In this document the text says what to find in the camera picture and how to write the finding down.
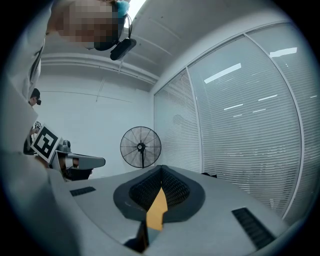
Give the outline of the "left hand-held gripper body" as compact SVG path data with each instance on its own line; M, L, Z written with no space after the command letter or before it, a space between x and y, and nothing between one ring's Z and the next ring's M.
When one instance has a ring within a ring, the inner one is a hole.
M39 129L37 136L31 144L31 148L35 151L37 158L44 162L44 166L49 169L60 172L64 180L66 173L62 172L59 165L58 153L71 154L71 144L68 140L64 140L45 123Z

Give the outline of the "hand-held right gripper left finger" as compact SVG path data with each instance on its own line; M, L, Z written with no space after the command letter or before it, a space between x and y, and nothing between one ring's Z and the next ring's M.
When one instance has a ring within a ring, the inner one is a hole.
M114 176L71 181L67 182L66 186L70 191L85 187L95 188L92 192L75 196L76 203L103 232L124 244L136 237L140 223L123 216L114 203L114 191L121 184L151 169L152 167L147 167Z

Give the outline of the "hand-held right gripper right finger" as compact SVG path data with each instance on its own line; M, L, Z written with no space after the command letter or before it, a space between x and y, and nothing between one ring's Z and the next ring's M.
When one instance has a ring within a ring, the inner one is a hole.
M233 214L246 208L277 239L289 227L273 210L221 178L174 167L205 192L201 209L183 222L165 223L147 249L149 256L248 256L257 247Z

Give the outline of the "person's left hand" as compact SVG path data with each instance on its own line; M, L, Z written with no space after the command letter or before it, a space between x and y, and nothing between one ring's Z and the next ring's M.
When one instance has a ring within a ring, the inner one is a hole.
M59 167L63 173L71 169L77 170L79 168L79 158L75 154L58 152L57 156L59 160Z

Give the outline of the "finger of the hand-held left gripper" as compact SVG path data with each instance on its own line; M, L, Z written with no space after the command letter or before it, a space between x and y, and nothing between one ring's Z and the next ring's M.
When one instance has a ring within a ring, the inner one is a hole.
M68 169L65 171L65 177L71 181L88 180L92 174L92 169Z
M76 168L79 170L92 170L95 168L103 167L106 164L106 160L103 157L82 155L82 154L71 154L73 159L77 159Z

